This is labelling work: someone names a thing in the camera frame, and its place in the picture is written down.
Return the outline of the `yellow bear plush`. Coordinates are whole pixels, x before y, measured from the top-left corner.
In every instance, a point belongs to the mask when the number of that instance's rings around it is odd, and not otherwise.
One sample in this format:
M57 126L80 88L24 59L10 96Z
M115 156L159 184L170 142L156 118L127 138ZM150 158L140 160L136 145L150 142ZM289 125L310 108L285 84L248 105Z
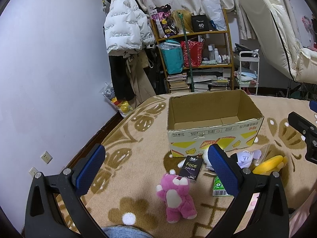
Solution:
M274 171L279 172L283 167L287 165L287 163L287 156L277 155L256 166L253 170L253 173L257 175L269 176Z

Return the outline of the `green tissue pack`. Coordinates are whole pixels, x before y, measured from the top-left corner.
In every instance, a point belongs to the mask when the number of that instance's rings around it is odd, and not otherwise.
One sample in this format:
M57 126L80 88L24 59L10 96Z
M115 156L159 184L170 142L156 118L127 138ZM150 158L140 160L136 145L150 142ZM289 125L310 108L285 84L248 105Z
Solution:
M215 176L213 181L212 196L214 197L230 196L230 194L228 194L227 191L225 190L218 176Z

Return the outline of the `lavender round plush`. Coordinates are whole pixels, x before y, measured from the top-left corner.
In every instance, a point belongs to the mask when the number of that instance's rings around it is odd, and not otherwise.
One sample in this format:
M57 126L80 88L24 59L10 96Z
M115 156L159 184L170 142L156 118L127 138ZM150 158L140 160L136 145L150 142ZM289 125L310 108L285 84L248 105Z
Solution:
M258 149L252 152L242 151L237 154L237 164L241 169L249 168L252 163L258 163L262 156L262 152Z

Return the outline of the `white black penguin plush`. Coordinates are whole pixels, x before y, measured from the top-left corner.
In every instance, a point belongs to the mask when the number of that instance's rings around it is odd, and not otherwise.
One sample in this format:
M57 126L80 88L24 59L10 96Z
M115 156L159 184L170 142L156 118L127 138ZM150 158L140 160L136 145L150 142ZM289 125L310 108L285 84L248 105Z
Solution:
M214 168L211 165L210 160L208 159L208 151L204 151L204 153L202 155L202 159L203 159L204 163L206 164L206 168L211 172L215 172Z

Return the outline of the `pink bear plush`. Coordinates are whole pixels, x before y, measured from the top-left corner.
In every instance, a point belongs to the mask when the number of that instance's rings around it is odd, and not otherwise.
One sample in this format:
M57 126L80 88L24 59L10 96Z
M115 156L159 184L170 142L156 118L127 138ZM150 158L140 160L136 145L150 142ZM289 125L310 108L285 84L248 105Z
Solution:
M181 218L194 219L197 210L189 194L189 180L175 174L166 173L156 186L156 195L166 206L167 222L177 223Z

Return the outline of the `blue jeans knee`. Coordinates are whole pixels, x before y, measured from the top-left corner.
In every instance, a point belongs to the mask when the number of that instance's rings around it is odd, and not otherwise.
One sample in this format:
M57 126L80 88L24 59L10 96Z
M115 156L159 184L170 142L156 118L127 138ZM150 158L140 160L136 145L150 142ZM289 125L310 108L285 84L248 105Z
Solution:
M153 238L152 235L131 226L112 226L102 228L110 238Z

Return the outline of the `cream upright mattress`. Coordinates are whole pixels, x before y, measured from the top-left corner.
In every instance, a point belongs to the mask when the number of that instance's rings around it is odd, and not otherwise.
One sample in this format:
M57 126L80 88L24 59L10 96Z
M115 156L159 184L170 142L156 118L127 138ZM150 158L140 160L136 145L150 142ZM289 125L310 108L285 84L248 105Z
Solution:
M266 61L289 79L316 84L316 51L296 38L281 0L239 0Z

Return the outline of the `right pile of books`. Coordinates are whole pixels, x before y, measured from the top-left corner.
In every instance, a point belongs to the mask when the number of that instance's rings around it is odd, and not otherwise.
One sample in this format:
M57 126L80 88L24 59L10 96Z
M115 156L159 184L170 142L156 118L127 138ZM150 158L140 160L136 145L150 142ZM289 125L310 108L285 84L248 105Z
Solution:
M188 72L186 84L194 92L230 90L231 69L227 67L198 68Z

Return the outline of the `left stack of books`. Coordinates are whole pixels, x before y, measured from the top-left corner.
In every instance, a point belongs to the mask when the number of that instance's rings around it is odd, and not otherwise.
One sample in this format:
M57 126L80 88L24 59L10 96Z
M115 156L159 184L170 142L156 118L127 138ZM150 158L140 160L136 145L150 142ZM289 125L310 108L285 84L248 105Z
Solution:
M169 75L167 82L171 93L190 92L190 87L187 84L187 73Z

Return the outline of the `black box marked 40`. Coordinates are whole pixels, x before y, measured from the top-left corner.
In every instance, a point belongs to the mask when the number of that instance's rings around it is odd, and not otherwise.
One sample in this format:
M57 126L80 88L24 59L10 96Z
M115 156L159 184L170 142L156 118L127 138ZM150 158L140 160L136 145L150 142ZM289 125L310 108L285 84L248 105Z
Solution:
M205 14L191 16L192 28L194 32L208 32L208 18Z

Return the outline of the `teal bag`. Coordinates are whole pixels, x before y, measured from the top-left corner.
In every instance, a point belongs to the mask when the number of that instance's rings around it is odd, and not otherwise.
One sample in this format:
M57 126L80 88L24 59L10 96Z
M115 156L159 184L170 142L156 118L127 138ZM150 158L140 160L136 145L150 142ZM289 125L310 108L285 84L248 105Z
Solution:
M184 67L184 59L180 43L174 40L167 40L160 43L158 47L162 53L168 74L181 73Z

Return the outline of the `beige trench coat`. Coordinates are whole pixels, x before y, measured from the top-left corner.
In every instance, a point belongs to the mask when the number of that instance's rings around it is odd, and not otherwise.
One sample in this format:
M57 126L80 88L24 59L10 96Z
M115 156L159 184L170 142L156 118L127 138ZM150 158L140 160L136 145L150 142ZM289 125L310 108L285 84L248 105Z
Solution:
M146 52L133 54L126 60L127 76L130 79L132 90L135 94L130 101L126 99L132 108L136 108L144 101L156 95L144 69L149 69L149 61Z

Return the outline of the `lower wall socket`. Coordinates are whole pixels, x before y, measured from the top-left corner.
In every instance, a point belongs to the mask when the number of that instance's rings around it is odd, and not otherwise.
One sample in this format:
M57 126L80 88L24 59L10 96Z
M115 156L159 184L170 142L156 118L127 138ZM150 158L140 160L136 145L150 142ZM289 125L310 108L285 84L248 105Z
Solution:
M29 170L29 174L31 175L31 177L33 178L35 176L36 173L38 173L38 169L36 167L31 167L31 169Z

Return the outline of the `wall socket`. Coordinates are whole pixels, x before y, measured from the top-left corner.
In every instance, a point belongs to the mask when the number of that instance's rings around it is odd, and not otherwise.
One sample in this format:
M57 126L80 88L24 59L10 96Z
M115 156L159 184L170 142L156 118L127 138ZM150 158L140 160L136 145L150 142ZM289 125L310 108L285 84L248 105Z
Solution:
M29 170L29 174L31 175L31 177L33 178L35 176L36 173L38 173L38 169L36 167L31 167L31 169Z
M46 163L49 164L49 162L53 159L51 154L49 154L48 151L45 151L40 158Z

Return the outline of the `upper wall socket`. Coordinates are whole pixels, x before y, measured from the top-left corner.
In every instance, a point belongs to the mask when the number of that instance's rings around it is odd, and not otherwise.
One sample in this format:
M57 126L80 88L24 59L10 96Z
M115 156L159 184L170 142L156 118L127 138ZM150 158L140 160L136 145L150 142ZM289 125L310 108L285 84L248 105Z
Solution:
M48 151L45 151L40 158L46 163L49 164L49 162L53 159L51 154L49 154Z

